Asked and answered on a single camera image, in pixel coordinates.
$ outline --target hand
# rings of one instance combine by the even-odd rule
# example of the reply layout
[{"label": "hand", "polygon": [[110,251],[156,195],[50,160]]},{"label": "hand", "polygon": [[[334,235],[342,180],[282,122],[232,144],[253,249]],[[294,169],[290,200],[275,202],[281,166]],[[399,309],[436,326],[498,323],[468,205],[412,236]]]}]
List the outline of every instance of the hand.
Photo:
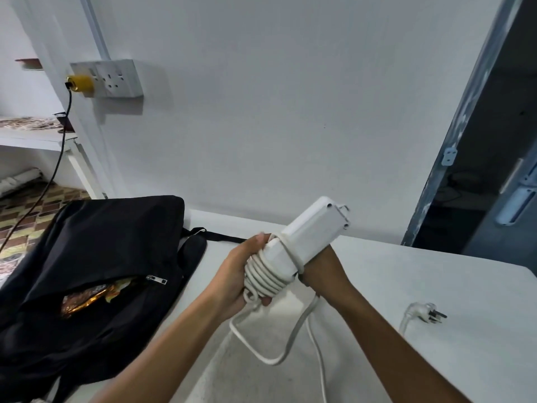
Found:
[{"label": "hand", "polygon": [[[220,321],[223,322],[233,317],[246,305],[243,297],[244,265],[251,255],[265,247],[269,237],[270,233],[259,233],[231,250],[205,289],[206,295],[217,300]],[[261,298],[261,302],[265,306],[269,305],[271,301],[272,299],[269,297]]]},{"label": "hand", "polygon": [[332,246],[305,265],[301,280],[332,305],[356,291]]}]

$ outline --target yellow plug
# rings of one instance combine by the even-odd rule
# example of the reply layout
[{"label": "yellow plug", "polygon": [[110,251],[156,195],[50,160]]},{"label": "yellow plug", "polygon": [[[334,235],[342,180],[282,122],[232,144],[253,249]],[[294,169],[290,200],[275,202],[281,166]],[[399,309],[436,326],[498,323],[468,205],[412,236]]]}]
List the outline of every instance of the yellow plug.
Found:
[{"label": "yellow plug", "polygon": [[71,74],[66,84],[69,84],[72,92],[93,93],[93,79],[86,74]]}]

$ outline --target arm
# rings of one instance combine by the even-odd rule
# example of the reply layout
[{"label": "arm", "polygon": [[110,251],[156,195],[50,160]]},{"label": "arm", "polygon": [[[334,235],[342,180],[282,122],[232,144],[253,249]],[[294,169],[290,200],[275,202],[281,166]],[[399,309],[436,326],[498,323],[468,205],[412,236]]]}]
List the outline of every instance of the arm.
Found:
[{"label": "arm", "polygon": [[303,280],[345,319],[394,403],[470,403],[354,288],[332,247],[306,265]]},{"label": "arm", "polygon": [[231,250],[198,298],[91,402],[168,403],[218,326],[246,304],[244,265],[268,239],[259,234]]}]

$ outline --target patterned floor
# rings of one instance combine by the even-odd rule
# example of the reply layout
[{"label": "patterned floor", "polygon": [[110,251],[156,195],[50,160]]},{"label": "patterned floor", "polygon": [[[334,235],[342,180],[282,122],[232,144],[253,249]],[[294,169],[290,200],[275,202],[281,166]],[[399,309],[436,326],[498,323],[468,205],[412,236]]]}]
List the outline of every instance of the patterned floor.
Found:
[{"label": "patterned floor", "polygon": [[[0,199],[0,244],[9,230],[36,202],[44,188],[44,182],[18,192],[9,198]],[[63,188],[57,185],[50,187],[43,201],[38,203],[34,211],[13,232],[6,247],[0,253],[0,286],[17,267],[24,255],[35,245],[54,215],[67,202],[73,199],[89,199],[86,191]]]}]

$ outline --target black power cord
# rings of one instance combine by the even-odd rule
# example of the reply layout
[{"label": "black power cord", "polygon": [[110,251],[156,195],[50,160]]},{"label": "black power cord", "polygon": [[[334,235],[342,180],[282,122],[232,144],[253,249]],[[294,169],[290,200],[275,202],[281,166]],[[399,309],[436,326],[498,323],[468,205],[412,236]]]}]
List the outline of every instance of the black power cord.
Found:
[{"label": "black power cord", "polygon": [[47,183],[47,185],[44,187],[43,189],[43,192],[41,192],[41,195],[39,196],[39,198],[36,200],[36,202],[32,205],[32,207],[28,210],[28,212],[26,212],[24,214],[23,217],[21,217],[17,223],[15,223],[15,225],[11,228],[11,230],[9,231],[8,235],[5,237],[5,240],[4,240],[4,243],[2,243],[2,245],[0,246],[0,253],[2,253],[2,250],[4,250],[6,244],[8,243],[8,240],[10,239],[11,235],[13,234],[13,232],[15,232],[15,230],[19,227],[20,223],[28,217],[28,215],[30,215],[32,213],[32,211],[36,208],[37,204],[43,199],[43,197],[45,196],[45,194],[47,193],[48,189],[50,188],[50,186],[52,185],[52,182],[54,181],[54,178],[56,177],[56,173],[58,171],[58,168],[60,167],[60,162],[62,161],[62,157],[63,157],[63,150],[64,150],[64,147],[65,147],[65,133],[66,133],[66,130],[65,130],[65,125],[67,124],[67,118],[69,116],[69,113],[71,112],[71,104],[72,104],[72,92],[71,92],[71,89],[70,89],[70,84],[69,82],[67,82],[65,84],[65,86],[67,87],[67,90],[69,91],[69,104],[67,105],[67,110],[65,112],[65,122],[63,124],[63,136],[62,136],[62,147],[61,147],[61,150],[60,150],[60,156],[58,157],[58,161],[56,162],[56,167],[54,168],[54,172],[52,173],[52,176],[50,177],[50,180],[49,182]]}]

